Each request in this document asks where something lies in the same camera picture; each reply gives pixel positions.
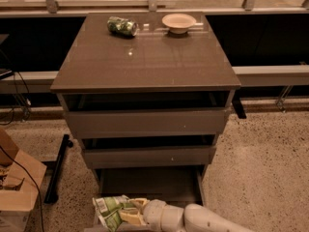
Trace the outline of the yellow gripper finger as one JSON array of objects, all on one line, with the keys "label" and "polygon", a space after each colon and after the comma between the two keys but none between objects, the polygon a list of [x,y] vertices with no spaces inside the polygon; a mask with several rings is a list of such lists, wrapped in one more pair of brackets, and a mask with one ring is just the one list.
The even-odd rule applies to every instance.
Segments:
[{"label": "yellow gripper finger", "polygon": [[132,225],[141,226],[146,224],[142,214],[137,209],[122,209],[119,215],[123,221]]},{"label": "yellow gripper finger", "polygon": [[147,198],[132,198],[129,202],[132,203],[139,211],[143,211],[150,200]]}]

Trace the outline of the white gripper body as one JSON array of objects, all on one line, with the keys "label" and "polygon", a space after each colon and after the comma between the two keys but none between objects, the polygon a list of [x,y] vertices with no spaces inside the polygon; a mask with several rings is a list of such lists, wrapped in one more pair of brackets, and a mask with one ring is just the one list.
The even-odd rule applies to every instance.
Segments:
[{"label": "white gripper body", "polygon": [[143,219],[154,232],[185,232],[183,213],[184,208],[155,199],[145,206]]}]

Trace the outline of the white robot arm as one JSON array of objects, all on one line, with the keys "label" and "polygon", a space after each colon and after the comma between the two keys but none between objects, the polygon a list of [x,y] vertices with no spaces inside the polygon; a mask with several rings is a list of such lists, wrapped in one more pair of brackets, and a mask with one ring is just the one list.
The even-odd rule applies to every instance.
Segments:
[{"label": "white robot arm", "polygon": [[153,232],[254,232],[198,204],[181,208],[158,199],[130,199],[130,202],[134,208],[122,209],[121,219]]}]

